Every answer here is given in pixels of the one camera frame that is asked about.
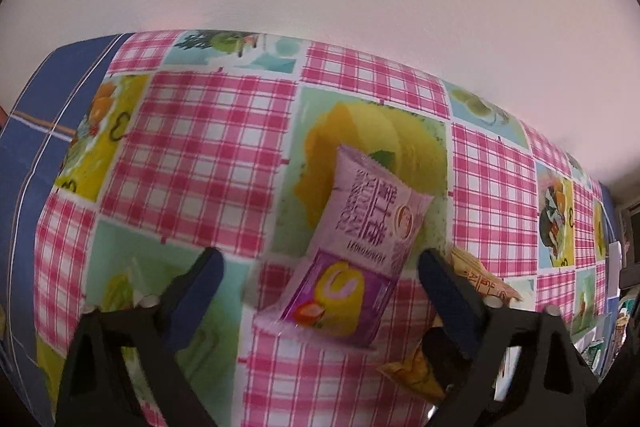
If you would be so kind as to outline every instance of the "yellow square print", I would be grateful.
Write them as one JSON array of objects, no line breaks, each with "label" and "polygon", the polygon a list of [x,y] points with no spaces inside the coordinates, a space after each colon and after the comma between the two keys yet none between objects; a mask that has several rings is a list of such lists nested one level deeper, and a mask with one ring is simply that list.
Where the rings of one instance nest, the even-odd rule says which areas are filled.
[{"label": "yellow square print", "polygon": [[148,74],[126,74],[102,81],[66,152],[56,187],[97,200],[148,80]]},{"label": "yellow square print", "polygon": [[536,163],[538,174],[538,267],[573,266],[574,185]]}]

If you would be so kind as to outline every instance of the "green leaf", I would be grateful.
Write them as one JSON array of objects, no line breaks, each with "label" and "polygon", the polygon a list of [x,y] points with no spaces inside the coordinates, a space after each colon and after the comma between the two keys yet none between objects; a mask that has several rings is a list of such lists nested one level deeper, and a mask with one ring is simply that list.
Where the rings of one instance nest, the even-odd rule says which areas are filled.
[{"label": "green leaf", "polygon": [[391,170],[394,166],[394,161],[396,159],[396,153],[392,151],[379,150],[372,152],[369,155],[369,158],[374,159],[380,165],[382,165],[385,169]]}]

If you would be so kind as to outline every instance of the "purple label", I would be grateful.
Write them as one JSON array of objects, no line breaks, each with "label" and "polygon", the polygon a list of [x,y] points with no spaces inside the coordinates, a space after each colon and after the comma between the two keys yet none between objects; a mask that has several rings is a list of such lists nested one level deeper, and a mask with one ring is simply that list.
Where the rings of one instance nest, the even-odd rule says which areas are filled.
[{"label": "purple label", "polygon": [[388,277],[319,250],[282,319],[367,346],[394,286]]}]

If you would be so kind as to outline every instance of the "round logo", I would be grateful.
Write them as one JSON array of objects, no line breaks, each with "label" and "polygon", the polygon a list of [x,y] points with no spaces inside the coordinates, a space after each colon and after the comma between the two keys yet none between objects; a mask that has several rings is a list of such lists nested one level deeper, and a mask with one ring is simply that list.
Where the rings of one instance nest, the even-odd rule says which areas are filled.
[{"label": "round logo", "polygon": [[411,235],[411,231],[414,229],[414,215],[408,206],[401,206],[396,210],[394,224],[396,233],[403,241]]}]

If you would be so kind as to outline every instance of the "checkered tablecloth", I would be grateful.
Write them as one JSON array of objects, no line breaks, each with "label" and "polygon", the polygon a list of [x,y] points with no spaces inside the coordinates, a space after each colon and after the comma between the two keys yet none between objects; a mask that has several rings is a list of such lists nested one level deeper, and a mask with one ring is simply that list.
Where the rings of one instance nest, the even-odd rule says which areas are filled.
[{"label": "checkered tablecloth", "polygon": [[[127,134],[118,142],[97,201],[60,189],[51,193],[40,216],[35,329],[61,355],[81,312],[102,219],[192,250],[215,245],[258,274],[249,279],[258,309],[278,299],[292,268],[270,251],[270,238],[287,186],[292,127],[303,106],[301,86],[404,108],[420,126],[435,129],[447,155],[441,196],[447,241],[502,278],[529,280],[536,309],[556,304],[568,324],[580,271],[593,271],[594,307],[604,310],[606,263],[596,263],[593,233],[600,185],[584,176],[574,179],[567,155],[530,126],[512,116],[498,118],[503,112],[487,118],[486,112],[495,109],[468,97],[480,109],[474,115],[472,104],[463,103],[463,90],[452,94],[449,84],[427,73],[339,46],[253,34],[241,34],[236,43],[226,32],[216,37],[215,49],[208,34],[191,39],[196,44],[186,49],[175,45],[182,35],[138,33],[120,47],[106,78],[145,71],[150,80],[129,115]],[[252,46],[247,49],[258,58],[234,65],[244,46]],[[165,66],[169,52],[180,56]],[[390,126],[387,122],[384,129]],[[539,264],[540,205],[545,204],[538,187],[540,165],[573,185],[573,206],[566,215],[574,227],[575,266]],[[245,306],[238,320],[246,351],[237,361],[243,375],[235,390],[240,409],[233,418],[241,427],[422,426],[427,404],[376,368],[414,349],[430,311],[415,274],[403,273],[374,341],[376,352],[345,354],[256,333],[251,328],[255,309]],[[142,407],[152,425],[164,425],[154,404]]]}]

